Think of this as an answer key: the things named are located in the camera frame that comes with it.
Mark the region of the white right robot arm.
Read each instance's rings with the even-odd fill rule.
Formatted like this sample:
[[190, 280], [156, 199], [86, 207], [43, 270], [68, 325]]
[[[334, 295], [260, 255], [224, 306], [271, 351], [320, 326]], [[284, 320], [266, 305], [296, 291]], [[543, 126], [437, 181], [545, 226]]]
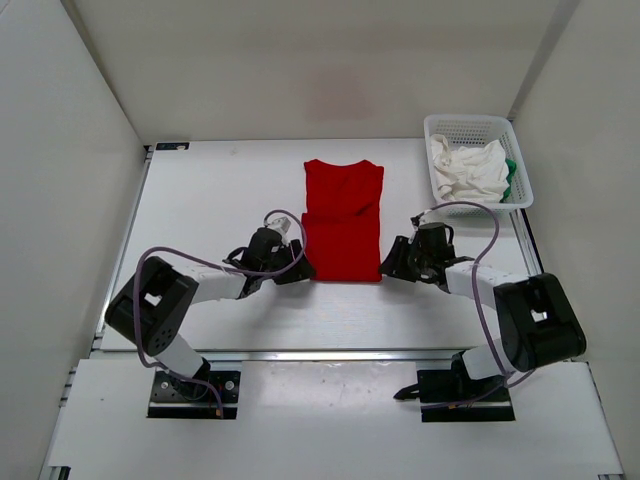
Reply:
[[462, 366], [449, 375], [455, 396], [470, 400], [484, 389], [485, 379], [506, 380], [586, 352], [586, 335], [556, 276], [527, 277], [483, 265], [457, 255], [453, 238], [445, 223], [420, 225], [412, 236], [395, 239], [379, 272], [472, 300], [485, 333], [490, 330], [484, 309], [496, 312], [499, 336], [462, 352]]

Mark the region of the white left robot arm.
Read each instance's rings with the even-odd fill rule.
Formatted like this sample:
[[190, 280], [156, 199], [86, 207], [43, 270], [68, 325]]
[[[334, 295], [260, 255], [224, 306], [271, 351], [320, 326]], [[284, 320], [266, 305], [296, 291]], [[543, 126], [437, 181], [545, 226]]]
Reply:
[[188, 400], [206, 395], [208, 362], [180, 335], [191, 306], [219, 300], [242, 300], [268, 281], [285, 285], [311, 279], [315, 269], [299, 239], [289, 240], [283, 227], [263, 226], [249, 244], [238, 247], [223, 264], [193, 263], [181, 268], [152, 254], [111, 300], [105, 323], [136, 346], [143, 359], [175, 378], [175, 388]]

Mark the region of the white t-shirt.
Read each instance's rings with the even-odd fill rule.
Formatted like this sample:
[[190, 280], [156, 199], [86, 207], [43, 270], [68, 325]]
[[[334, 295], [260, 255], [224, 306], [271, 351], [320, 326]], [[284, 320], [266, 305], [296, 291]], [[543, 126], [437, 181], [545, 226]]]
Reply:
[[499, 203], [509, 188], [506, 153], [498, 140], [452, 149], [444, 135], [429, 140], [436, 192], [444, 201]]

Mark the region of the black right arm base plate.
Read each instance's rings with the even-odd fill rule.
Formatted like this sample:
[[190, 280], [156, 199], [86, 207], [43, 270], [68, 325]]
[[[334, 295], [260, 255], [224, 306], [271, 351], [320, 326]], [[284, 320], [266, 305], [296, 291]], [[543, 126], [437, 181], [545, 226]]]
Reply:
[[500, 376], [472, 380], [453, 370], [419, 370], [417, 382], [401, 388], [393, 398], [418, 400], [423, 423], [516, 420], [509, 391]]

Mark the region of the red t-shirt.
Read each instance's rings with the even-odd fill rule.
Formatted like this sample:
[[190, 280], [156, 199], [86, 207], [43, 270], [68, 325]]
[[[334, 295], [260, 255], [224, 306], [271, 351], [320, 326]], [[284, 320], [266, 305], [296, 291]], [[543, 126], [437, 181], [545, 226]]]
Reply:
[[314, 279], [377, 283], [380, 258], [380, 200], [384, 168], [368, 160], [332, 165], [304, 163], [306, 212], [302, 223]]

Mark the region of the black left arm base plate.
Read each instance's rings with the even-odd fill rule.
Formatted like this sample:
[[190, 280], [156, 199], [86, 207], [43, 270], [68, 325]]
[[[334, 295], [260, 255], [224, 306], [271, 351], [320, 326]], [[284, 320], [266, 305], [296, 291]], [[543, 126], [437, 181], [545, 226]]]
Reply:
[[239, 370], [211, 370], [208, 383], [202, 385], [178, 380], [162, 370], [154, 372], [147, 417], [152, 419], [235, 420], [241, 386]]

